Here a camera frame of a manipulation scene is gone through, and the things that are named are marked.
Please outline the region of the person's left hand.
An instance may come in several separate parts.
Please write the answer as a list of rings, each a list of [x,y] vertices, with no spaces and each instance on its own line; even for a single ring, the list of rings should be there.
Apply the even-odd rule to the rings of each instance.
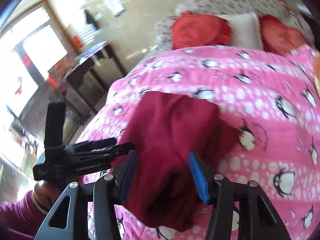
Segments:
[[[34,197],[39,206],[49,211],[59,198],[61,190],[46,181],[38,181],[34,186]]]

